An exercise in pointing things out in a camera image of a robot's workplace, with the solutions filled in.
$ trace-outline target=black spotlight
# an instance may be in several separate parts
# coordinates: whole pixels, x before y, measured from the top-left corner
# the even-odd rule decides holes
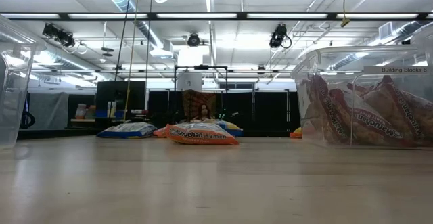
[[[197,47],[200,44],[200,38],[198,37],[198,34],[192,33],[188,38],[187,44],[190,47]]]
[[[284,46],[283,42],[288,40],[290,44],[288,46]],[[274,33],[272,33],[271,40],[269,41],[269,46],[273,49],[278,47],[283,47],[288,49],[292,46],[292,40],[287,36],[287,28],[285,24],[278,24],[278,27],[275,29]]]
[[[57,37],[54,40],[60,42],[60,44],[62,44],[64,47],[71,48],[75,46],[73,34],[68,34],[63,30],[57,33]]]
[[[265,69],[265,66],[263,66],[263,65],[258,65],[258,69],[257,70],[264,70]],[[264,72],[257,72],[257,74],[258,75],[264,75],[265,73]]]
[[[45,24],[45,28],[42,31],[42,35],[45,35],[47,38],[54,38],[58,32],[59,30],[56,29],[54,25]]]

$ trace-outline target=light wooden floor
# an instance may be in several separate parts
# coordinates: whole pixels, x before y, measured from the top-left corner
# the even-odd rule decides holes
[[[0,152],[1,224],[432,222],[432,151],[74,137]]]

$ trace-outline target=plastic storage container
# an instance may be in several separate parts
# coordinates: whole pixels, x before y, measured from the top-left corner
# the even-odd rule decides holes
[[[39,40],[0,16],[0,150],[15,146]]]
[[[433,146],[427,65],[426,53],[412,45],[308,53],[292,73],[303,138],[325,145]]]

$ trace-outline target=person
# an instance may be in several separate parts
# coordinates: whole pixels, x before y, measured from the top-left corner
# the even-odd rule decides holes
[[[206,105],[206,104],[201,104],[201,105],[198,107],[197,112],[198,112],[198,116],[196,116],[196,117],[193,119],[193,121],[198,120],[198,121],[200,121],[200,122],[203,122],[203,121],[208,120],[208,119],[213,119],[213,118],[210,116],[210,110],[209,110],[209,108],[208,108],[208,105]]]

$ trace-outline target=black frame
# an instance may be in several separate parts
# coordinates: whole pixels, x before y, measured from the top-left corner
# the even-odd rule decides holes
[[[71,18],[69,14],[125,14],[119,12],[1,12],[0,14],[58,14],[60,18],[10,18],[10,20],[26,20],[26,21],[69,21],[69,22],[82,22],[82,21],[134,21],[132,18]],[[337,18],[338,14],[342,12],[138,12],[140,15],[147,15],[146,18],[137,18],[137,21],[181,21],[181,20],[203,20],[203,21],[342,21],[342,18]],[[158,14],[237,14],[233,18],[159,18]],[[248,14],[305,14],[305,18],[249,18]],[[311,14],[327,14],[325,18],[312,18]],[[414,18],[352,18],[352,21],[433,21],[428,19],[429,14],[433,12],[346,12],[350,14],[418,14]]]

